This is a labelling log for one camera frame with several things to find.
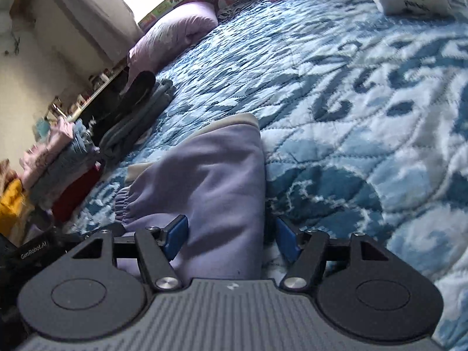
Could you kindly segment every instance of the stack of clothes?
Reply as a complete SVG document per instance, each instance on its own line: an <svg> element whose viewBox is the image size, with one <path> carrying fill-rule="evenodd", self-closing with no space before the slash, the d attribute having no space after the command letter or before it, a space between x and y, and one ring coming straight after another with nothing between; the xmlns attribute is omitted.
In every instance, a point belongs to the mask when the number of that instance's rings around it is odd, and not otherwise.
<svg viewBox="0 0 468 351"><path fill-rule="evenodd" d="M43 141L20 159L24 172L18 188L29 202L55 219L69 220L73 210L99 181L103 168L127 155L174 99L171 80L157 82L152 72L141 72L110 112L86 128L81 120L60 117Z"/></svg>
<svg viewBox="0 0 468 351"><path fill-rule="evenodd" d="M45 141L32 146L20 159L24 169L20 180L30 202L48 210L100 158L99 148L81 120L68 123L60 117Z"/></svg>

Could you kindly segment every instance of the patterned bedspread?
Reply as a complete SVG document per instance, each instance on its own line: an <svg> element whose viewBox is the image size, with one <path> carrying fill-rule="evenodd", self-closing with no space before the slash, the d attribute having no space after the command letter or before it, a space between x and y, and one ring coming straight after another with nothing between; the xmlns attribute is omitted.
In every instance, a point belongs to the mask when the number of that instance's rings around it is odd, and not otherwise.
<svg viewBox="0 0 468 351"><path fill-rule="evenodd" d="M435 339L468 349L468 20L388 18L372 0L259 0L158 77L178 87L148 141L76 214L113 219L129 164L157 160L209 122L252 112L267 211L334 237L362 231L441 290ZM265 250L265 275L285 266Z"/></svg>

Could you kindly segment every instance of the metal screw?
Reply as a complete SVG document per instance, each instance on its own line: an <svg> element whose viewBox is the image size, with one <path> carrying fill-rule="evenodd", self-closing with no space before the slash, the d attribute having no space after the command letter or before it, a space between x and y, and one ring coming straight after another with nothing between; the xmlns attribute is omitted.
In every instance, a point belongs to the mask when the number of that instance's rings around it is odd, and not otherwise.
<svg viewBox="0 0 468 351"><path fill-rule="evenodd" d="M174 277L163 277L156 281L156 286L163 290L171 290L179 286L179 280Z"/></svg>
<svg viewBox="0 0 468 351"><path fill-rule="evenodd" d="M302 289L304 287L306 287L307 285L307 281L305 279L303 279L302 277L288 277L285 281L284 281L284 285L285 287L289 288L289 289Z"/></svg>

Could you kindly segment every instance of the gray folded fabric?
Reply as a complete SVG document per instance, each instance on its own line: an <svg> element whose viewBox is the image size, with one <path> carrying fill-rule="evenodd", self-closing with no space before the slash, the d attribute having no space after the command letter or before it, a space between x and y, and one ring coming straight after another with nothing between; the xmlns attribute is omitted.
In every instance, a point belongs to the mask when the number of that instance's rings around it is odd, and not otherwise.
<svg viewBox="0 0 468 351"><path fill-rule="evenodd" d="M30 190L30 202L48 210L65 189L85 174L99 160L90 132L78 120L73 127L73 141L49 165Z"/></svg>
<svg viewBox="0 0 468 351"><path fill-rule="evenodd" d="M114 125L102 137L99 148L109 164L118 163L127 155L138 139L154 124L174 99L176 88L169 79L156 81L154 92L145 103Z"/></svg>
<svg viewBox="0 0 468 351"><path fill-rule="evenodd" d="M194 277L260 278L264 204L258 126L233 123L172 148L120 190L115 210L128 231L188 217L188 241L171 262L187 284ZM139 274L135 260L120 259L118 267Z"/></svg>

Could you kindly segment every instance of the pillowcase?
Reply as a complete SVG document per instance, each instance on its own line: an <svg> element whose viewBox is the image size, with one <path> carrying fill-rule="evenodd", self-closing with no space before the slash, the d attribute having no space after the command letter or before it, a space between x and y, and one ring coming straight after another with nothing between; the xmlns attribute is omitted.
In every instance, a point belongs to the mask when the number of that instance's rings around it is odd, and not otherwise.
<svg viewBox="0 0 468 351"><path fill-rule="evenodd" d="M140 72L156 73L217 26L214 6L209 3L187 3L170 11L130 50L125 90Z"/></svg>

